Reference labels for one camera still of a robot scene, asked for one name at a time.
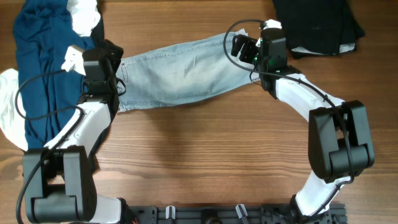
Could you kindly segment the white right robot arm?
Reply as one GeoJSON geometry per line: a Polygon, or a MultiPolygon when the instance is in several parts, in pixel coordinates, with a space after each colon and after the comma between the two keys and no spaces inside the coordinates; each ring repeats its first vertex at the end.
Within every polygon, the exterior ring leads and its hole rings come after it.
{"type": "Polygon", "coordinates": [[[345,185],[374,164],[368,116],[362,102],[335,98],[311,84],[288,65],[285,37],[277,28],[263,29],[260,39],[235,35],[228,59],[252,65],[262,88],[308,121],[308,161],[312,171],[289,205],[291,223],[321,219],[345,185]]]}

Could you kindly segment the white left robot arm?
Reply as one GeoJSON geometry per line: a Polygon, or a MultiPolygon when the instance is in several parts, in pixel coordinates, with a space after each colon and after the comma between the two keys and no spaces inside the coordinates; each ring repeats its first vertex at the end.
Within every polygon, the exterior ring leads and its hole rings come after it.
{"type": "Polygon", "coordinates": [[[97,48],[68,48],[63,72],[75,70],[86,78],[73,117],[43,148],[29,149],[23,157],[24,185],[17,199],[31,223],[124,223],[125,202],[97,194],[92,158],[119,109],[116,72],[123,49],[109,40],[97,48]]]}

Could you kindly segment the folded dark green garment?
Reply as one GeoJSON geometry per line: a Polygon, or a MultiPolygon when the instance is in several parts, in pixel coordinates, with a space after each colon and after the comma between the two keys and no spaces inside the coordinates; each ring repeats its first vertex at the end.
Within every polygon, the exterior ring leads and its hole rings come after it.
{"type": "Polygon", "coordinates": [[[273,0],[273,5],[295,59],[352,52],[365,36],[347,0],[273,0]]]}

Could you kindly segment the black garment under pile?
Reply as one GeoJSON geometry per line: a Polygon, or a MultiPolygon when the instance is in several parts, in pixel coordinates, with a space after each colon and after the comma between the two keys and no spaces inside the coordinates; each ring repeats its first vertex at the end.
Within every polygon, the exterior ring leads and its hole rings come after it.
{"type": "Polygon", "coordinates": [[[100,17],[99,22],[92,29],[90,37],[96,47],[99,46],[100,42],[104,40],[104,22],[102,17],[100,17]]]}

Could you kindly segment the white garment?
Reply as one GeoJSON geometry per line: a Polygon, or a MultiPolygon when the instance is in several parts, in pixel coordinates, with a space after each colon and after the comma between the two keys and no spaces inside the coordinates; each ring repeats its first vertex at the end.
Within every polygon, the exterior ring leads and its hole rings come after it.
{"type": "MultiPolygon", "coordinates": [[[[96,0],[68,0],[67,10],[72,16],[72,29],[80,37],[89,37],[101,19],[96,0]]],[[[18,87],[18,71],[13,68],[2,71],[1,130],[10,142],[26,151],[24,120],[17,114],[14,104],[15,99],[22,101],[21,96],[16,96],[18,87]]]]}

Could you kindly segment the light blue denim shorts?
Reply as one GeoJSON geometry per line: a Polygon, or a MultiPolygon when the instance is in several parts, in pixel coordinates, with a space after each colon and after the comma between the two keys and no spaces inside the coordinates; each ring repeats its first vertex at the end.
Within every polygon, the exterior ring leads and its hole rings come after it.
{"type": "Polygon", "coordinates": [[[119,111],[177,106],[211,98],[259,79],[251,64],[226,57],[241,29],[122,59],[119,111]]]}

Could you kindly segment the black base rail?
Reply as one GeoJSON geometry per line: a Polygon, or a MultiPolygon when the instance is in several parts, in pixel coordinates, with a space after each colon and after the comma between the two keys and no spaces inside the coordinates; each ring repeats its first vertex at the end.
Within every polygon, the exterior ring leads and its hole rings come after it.
{"type": "Polygon", "coordinates": [[[292,223],[290,208],[287,204],[265,204],[257,207],[245,207],[245,211],[235,207],[180,207],[158,208],[156,206],[131,207],[134,223],[141,224],[283,224],[292,223]]]}

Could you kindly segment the blue shirt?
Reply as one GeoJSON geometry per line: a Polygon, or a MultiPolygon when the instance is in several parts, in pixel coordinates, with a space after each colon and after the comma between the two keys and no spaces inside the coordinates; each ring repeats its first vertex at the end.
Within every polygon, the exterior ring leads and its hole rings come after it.
{"type": "Polygon", "coordinates": [[[25,138],[29,148],[41,148],[52,140],[74,115],[83,76],[62,72],[67,48],[95,47],[90,37],[72,29],[67,2],[26,1],[14,22],[16,60],[22,105],[28,119],[25,138]]]}

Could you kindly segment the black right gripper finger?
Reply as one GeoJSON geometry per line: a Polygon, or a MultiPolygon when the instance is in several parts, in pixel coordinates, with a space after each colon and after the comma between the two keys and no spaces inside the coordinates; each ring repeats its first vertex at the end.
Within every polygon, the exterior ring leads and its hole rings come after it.
{"type": "Polygon", "coordinates": [[[253,63],[254,58],[258,53],[258,48],[255,42],[246,42],[243,44],[239,59],[245,63],[253,63]]]}
{"type": "Polygon", "coordinates": [[[231,55],[236,57],[248,43],[248,36],[239,34],[233,37],[231,55]]]}

